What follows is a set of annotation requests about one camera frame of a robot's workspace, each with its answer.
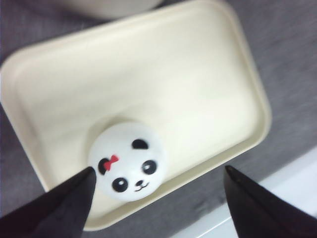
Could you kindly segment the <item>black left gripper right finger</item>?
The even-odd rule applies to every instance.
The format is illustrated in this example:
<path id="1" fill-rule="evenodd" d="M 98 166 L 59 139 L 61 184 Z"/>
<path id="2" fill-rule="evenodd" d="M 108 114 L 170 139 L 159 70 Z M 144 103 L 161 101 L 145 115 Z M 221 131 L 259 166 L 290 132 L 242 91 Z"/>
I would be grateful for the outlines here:
<path id="1" fill-rule="evenodd" d="M 240 238 L 315 238 L 317 220 L 285 202 L 232 166 L 225 166 L 224 189 Z"/>

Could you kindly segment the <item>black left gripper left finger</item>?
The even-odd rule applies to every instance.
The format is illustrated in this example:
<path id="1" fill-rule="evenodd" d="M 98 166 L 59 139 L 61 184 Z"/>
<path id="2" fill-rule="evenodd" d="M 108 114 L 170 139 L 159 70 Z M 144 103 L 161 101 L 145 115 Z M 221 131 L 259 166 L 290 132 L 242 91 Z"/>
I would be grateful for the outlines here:
<path id="1" fill-rule="evenodd" d="M 87 167 L 30 203 L 1 217 L 2 238 L 79 238 L 89 215 L 96 173 Z"/>

